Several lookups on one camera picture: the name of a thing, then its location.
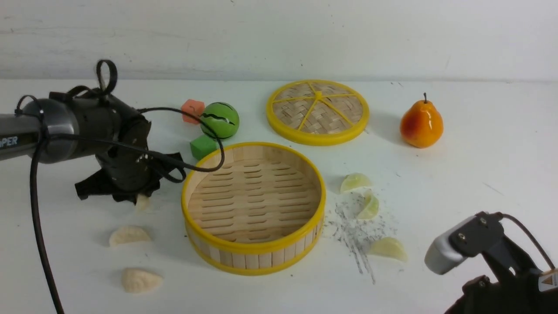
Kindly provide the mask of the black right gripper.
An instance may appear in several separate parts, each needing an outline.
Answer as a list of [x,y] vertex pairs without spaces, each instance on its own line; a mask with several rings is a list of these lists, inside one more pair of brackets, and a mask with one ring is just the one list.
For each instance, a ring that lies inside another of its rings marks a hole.
[[551,272],[542,272],[522,248],[508,237],[482,252],[482,257],[496,276],[491,282],[479,276],[462,287],[463,295],[447,314],[556,314],[556,287],[539,288]]

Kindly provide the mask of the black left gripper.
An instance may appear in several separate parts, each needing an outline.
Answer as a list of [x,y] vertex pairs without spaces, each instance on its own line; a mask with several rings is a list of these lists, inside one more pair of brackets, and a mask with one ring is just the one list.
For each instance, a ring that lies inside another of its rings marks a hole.
[[49,99],[69,109],[76,120],[75,139],[70,159],[94,156],[100,170],[75,184],[78,198],[110,195],[114,201],[137,203],[141,195],[149,197],[165,178],[179,183],[171,171],[179,170],[180,153],[157,156],[148,154],[151,123],[133,107],[113,95],[103,95],[99,88],[76,87],[68,92],[50,92]]

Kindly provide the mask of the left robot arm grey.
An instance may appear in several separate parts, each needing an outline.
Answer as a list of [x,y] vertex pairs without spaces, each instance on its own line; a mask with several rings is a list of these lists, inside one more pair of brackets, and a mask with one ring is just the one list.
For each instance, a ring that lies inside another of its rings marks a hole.
[[1,159],[32,156],[42,137],[57,134],[76,140],[50,140],[39,155],[40,163],[54,164],[94,156],[100,170],[76,183],[80,199],[111,195],[114,201],[136,203],[138,195],[149,197],[162,178],[176,166],[147,155],[151,123],[133,107],[113,95],[98,96],[98,89],[81,96],[51,92],[18,105],[12,115],[1,115]]

